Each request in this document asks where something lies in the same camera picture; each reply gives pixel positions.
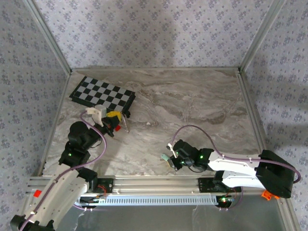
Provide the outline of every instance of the small red object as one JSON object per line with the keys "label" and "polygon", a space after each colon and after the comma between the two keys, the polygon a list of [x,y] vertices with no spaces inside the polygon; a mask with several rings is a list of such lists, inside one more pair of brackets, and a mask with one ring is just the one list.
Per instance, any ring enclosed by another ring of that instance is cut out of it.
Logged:
{"label": "small red object", "polygon": [[34,197],[39,197],[41,192],[42,192],[41,190],[36,190],[33,196]]}
{"label": "small red object", "polygon": [[116,126],[115,131],[119,131],[121,129],[120,125]]}

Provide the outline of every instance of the chessboard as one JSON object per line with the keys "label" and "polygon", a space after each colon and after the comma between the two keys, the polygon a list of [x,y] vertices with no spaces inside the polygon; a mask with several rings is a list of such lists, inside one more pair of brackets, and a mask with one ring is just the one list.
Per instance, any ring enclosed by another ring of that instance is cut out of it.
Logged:
{"label": "chessboard", "polygon": [[85,76],[70,95],[73,102],[87,107],[103,105],[109,111],[119,111],[129,117],[135,92]]}

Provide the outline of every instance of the gray marble surface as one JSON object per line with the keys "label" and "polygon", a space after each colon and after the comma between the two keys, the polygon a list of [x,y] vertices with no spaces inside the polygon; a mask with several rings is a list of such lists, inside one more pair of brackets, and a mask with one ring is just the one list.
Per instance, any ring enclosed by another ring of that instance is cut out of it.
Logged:
{"label": "gray marble surface", "polygon": [[[201,175],[187,168],[175,172],[160,157],[162,153],[171,155],[166,145],[177,129],[186,124],[205,129],[222,152],[257,153],[256,139],[234,71],[88,70],[71,76],[44,175],[55,171],[69,128],[86,108],[68,97],[85,75],[136,92],[128,119],[130,133],[121,129],[115,132],[114,138],[106,136],[105,155],[89,166],[99,176]],[[212,147],[207,137],[194,128],[182,130],[178,139],[197,148]],[[102,145],[90,149],[90,160],[102,150]]]}

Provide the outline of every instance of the purple cable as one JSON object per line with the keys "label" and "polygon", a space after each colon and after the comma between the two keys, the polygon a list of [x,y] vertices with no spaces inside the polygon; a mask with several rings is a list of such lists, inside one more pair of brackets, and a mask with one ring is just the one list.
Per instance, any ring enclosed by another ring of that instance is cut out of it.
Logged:
{"label": "purple cable", "polygon": [[80,210],[85,210],[84,208],[82,208],[82,207],[79,207],[79,206],[77,206],[77,205],[73,205],[75,208],[77,208],[77,209],[80,209]]}
{"label": "purple cable", "polygon": [[204,131],[202,128],[196,126],[196,125],[191,125],[191,124],[188,124],[188,125],[185,125],[181,128],[179,128],[177,130],[177,132],[174,134],[173,138],[172,138],[172,141],[171,141],[171,145],[173,144],[174,140],[175,140],[175,137],[177,136],[177,134],[179,133],[179,131],[181,131],[183,128],[186,128],[186,127],[193,127],[193,128],[197,128],[199,129],[200,131],[202,131],[208,138],[209,140],[211,141],[215,151],[218,153],[218,155],[220,157],[223,157],[227,160],[234,160],[234,161],[243,161],[243,162],[247,162],[247,163],[250,163],[250,161],[256,161],[256,162],[263,162],[263,163],[268,163],[268,164],[274,164],[274,165],[279,165],[279,166],[282,166],[282,167],[285,167],[285,168],[288,168],[290,170],[292,170],[293,172],[295,172],[297,174],[297,179],[293,182],[294,184],[295,183],[298,183],[301,179],[301,175],[299,173],[299,171],[297,171],[294,167],[292,166],[289,166],[287,164],[284,164],[284,163],[279,163],[277,161],[272,161],[272,160],[261,160],[261,159],[244,159],[244,158],[232,158],[232,157],[227,157],[227,156],[224,156],[220,151],[218,151],[217,147],[215,146],[212,138],[210,137],[210,135]]}
{"label": "purple cable", "polygon": [[[100,159],[104,153],[106,152],[106,148],[107,148],[107,141],[106,141],[106,138],[105,136],[96,128],[94,127],[93,125],[91,125],[90,123],[88,123],[87,121],[84,120],[84,118],[82,117],[84,114],[86,113],[86,111],[84,111],[83,113],[80,114],[80,119],[82,122],[84,122],[86,125],[88,125],[89,127],[91,127],[94,131],[96,131],[100,137],[102,138],[102,141],[104,142],[104,150],[103,152],[98,156],[96,157],[94,160],[91,160],[87,163],[84,163],[84,164],[81,164],[81,165],[77,165],[77,166],[74,166],[74,167],[71,167],[67,170],[65,170],[64,172],[62,172],[61,174],[58,175],[58,177],[55,179],[56,182],[58,182],[58,180],[64,175],[66,174],[67,172],[69,171],[72,171],[72,170],[75,170],[77,168],[81,168],[81,167],[84,167],[86,165],[89,165],[89,164],[92,164],[94,163],[95,161],[97,161],[98,159]],[[38,205],[35,207],[35,209],[33,210],[34,213],[36,213],[38,211],[38,209],[40,208],[40,206],[42,205],[42,203],[44,202],[44,200],[46,199],[46,197],[48,196],[49,192],[52,190],[53,186],[55,185],[55,183],[53,182],[49,188],[47,189],[46,193],[43,195],[42,199],[40,200],[40,202],[38,203]],[[33,217],[33,215],[31,214],[27,220],[24,221],[23,225],[20,227],[20,230],[19,231],[23,231],[24,228],[26,227],[27,223],[31,220],[31,218]]]}

